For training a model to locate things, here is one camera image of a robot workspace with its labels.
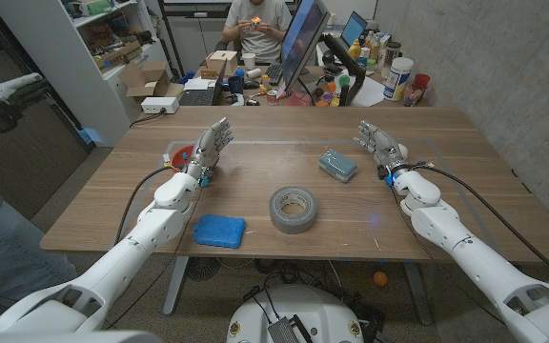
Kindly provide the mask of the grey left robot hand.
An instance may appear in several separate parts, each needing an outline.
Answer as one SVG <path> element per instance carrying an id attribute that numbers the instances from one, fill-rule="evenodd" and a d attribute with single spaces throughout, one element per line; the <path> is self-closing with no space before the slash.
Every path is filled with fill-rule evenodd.
<path id="1" fill-rule="evenodd" d="M 228 118 L 223 117 L 204 130 L 193 143 L 193 150 L 184 173 L 196 179 L 201 178 L 206 170 L 214 167 L 219 154 L 233 139 Z"/>

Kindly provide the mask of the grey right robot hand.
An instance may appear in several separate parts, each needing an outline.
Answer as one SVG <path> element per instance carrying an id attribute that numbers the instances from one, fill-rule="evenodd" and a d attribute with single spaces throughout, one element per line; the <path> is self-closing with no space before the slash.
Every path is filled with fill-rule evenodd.
<path id="1" fill-rule="evenodd" d="M 367 121 L 360 122 L 358 134 L 359 137 L 355 137 L 354 141 L 369 152 L 386 171 L 396 173 L 410 168 L 407 148 L 402 148 L 393 136 Z"/>

